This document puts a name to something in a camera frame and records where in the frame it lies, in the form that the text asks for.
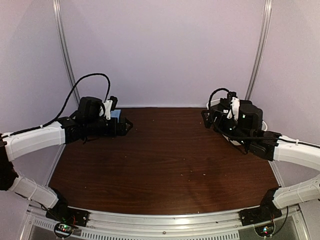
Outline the white plastic basket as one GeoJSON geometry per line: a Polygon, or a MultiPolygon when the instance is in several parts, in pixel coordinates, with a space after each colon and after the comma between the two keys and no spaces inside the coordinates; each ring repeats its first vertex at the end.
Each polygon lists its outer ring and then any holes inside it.
{"type": "MultiPolygon", "coordinates": [[[[213,106],[218,106],[220,99],[215,99],[206,104],[207,110],[213,106]]],[[[222,136],[235,146],[244,145],[247,138],[251,138],[253,133],[267,131],[268,125],[262,119],[263,111],[253,104],[243,104],[239,108],[237,127],[232,132],[219,132],[222,136]]]]}

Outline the light blue long sleeve shirt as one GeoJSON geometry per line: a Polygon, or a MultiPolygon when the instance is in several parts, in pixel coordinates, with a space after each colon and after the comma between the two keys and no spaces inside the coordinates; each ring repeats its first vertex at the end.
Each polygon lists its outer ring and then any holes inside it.
{"type": "Polygon", "coordinates": [[[121,113],[122,113],[121,109],[112,110],[110,112],[110,122],[118,123],[121,117],[121,113]]]}

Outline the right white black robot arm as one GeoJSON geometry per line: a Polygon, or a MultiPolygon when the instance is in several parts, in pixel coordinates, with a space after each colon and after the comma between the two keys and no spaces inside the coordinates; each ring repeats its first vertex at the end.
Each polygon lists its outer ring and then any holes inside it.
{"type": "MultiPolygon", "coordinates": [[[[222,98],[201,112],[206,128],[213,128],[245,152],[267,160],[288,162],[314,170],[320,169],[320,147],[281,133],[263,129],[263,111],[249,100],[222,98]]],[[[319,199],[320,177],[272,190],[256,210],[259,220],[268,220],[277,209],[319,199]]]]}

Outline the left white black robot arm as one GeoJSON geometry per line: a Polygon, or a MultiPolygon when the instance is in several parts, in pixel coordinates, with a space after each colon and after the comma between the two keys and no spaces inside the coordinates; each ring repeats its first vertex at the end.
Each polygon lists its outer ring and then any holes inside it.
{"type": "Polygon", "coordinates": [[[64,205],[56,190],[36,183],[19,174],[13,161],[17,158],[52,146],[67,145],[89,137],[125,136],[133,123],[116,109],[118,99],[111,96],[103,101],[96,97],[82,97],[77,110],[67,117],[57,117],[31,129],[6,133],[0,136],[0,189],[11,191],[35,201],[61,222],[72,218],[72,211],[64,205]]]}

